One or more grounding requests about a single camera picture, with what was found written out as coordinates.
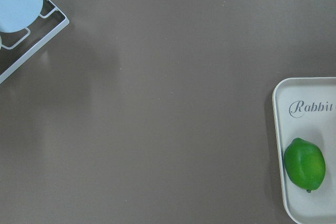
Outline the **cream rabbit tray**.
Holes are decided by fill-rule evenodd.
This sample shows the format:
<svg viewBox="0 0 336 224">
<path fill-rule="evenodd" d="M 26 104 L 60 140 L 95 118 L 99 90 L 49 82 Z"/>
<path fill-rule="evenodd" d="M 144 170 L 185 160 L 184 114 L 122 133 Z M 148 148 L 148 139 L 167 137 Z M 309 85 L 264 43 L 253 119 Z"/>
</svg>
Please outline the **cream rabbit tray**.
<svg viewBox="0 0 336 224">
<path fill-rule="evenodd" d="M 272 94 L 282 201 L 295 223 L 335 223 L 335 78 L 288 78 Z M 295 138 L 317 145 L 326 175 L 308 193 L 290 181 L 283 154 Z"/>
</svg>

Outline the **green lime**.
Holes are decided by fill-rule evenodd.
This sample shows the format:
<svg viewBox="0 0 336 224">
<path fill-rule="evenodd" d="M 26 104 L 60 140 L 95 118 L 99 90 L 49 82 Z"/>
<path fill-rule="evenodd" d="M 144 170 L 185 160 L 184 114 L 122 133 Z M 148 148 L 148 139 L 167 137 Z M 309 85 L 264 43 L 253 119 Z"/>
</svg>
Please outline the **green lime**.
<svg viewBox="0 0 336 224">
<path fill-rule="evenodd" d="M 302 138 L 295 138 L 283 155 L 287 175 L 296 186 L 310 193 L 317 190 L 325 178 L 326 162 L 321 149 Z"/>
</svg>

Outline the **light blue cup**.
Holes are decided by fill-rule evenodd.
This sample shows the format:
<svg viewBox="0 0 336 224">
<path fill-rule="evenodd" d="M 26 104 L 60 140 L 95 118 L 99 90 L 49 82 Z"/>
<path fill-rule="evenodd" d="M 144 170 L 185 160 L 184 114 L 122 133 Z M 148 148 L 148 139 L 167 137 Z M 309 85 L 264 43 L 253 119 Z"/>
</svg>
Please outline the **light blue cup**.
<svg viewBox="0 0 336 224">
<path fill-rule="evenodd" d="M 14 33 L 28 27 L 42 7 L 43 0 L 1 0 L 1 32 Z"/>
</svg>

